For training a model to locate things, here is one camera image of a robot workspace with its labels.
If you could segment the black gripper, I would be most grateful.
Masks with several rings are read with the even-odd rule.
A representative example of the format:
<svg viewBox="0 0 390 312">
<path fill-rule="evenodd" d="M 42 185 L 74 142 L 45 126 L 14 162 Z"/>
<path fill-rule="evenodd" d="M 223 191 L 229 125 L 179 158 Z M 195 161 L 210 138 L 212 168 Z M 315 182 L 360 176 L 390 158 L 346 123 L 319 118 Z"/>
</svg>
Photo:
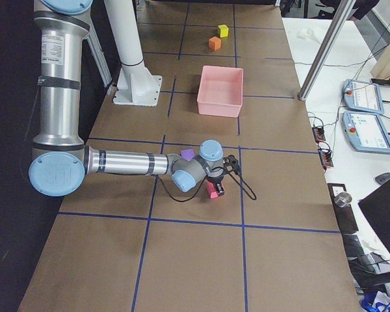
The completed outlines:
<svg viewBox="0 0 390 312">
<path fill-rule="evenodd" d="M 223 180 L 223 175 L 222 174 L 220 174 L 218 176 L 215 176 L 215 177 L 208 176 L 207 180 L 208 180 L 208 182 L 210 182 L 213 185 L 215 185 L 216 194 L 218 196 L 223 196 L 225 194 L 225 190 L 224 190 L 224 187 L 222 185 L 222 180 Z"/>
</svg>

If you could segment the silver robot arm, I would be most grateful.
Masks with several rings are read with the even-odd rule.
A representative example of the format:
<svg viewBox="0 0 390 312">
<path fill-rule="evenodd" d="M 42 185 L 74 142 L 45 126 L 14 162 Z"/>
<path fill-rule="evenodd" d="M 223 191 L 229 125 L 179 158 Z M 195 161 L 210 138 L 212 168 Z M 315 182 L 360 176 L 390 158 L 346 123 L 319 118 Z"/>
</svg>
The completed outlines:
<svg viewBox="0 0 390 312">
<path fill-rule="evenodd" d="M 40 133 L 32 144 L 29 179 L 47 196 L 75 191 L 86 174 L 171 175 L 186 192 L 209 181 L 223 194 L 222 147 L 206 140 L 191 160 L 177 154 L 106 151 L 87 146 L 78 133 L 83 40 L 91 28 L 90 1 L 35 1 L 34 21 L 42 32 L 38 78 Z"/>
</svg>

